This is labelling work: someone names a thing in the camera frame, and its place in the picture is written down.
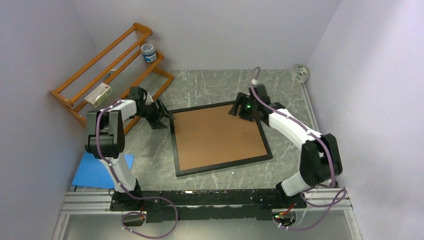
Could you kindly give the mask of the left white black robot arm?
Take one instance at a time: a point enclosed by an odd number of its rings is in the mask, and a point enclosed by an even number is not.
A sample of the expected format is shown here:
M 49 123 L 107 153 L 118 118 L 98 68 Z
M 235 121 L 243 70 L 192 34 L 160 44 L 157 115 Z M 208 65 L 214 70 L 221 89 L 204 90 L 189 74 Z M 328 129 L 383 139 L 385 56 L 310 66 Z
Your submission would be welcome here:
M 138 180 L 122 154 L 126 144 L 124 122 L 136 117 L 146 119 L 153 130 L 166 129 L 162 118 L 174 119 L 160 99 L 154 100 L 144 88 L 133 86 L 125 98 L 89 111 L 85 127 L 86 152 L 106 167 L 117 197 L 125 194 L 123 203 L 130 210 L 139 209 L 144 200 Z

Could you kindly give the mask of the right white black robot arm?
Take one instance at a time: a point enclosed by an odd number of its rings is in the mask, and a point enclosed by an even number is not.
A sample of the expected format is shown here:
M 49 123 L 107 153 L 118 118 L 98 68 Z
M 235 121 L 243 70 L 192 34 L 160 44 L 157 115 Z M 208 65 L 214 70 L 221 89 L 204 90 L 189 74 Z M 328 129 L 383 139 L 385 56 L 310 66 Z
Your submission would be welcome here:
M 247 121 L 262 121 L 289 139 L 300 150 L 298 170 L 277 184 L 275 202 L 288 207 L 295 195 L 313 187 L 336 186 L 343 171 L 338 143 L 334 135 L 322 134 L 294 117 L 281 103 L 272 103 L 263 84 L 251 85 L 249 93 L 239 92 L 229 114 Z

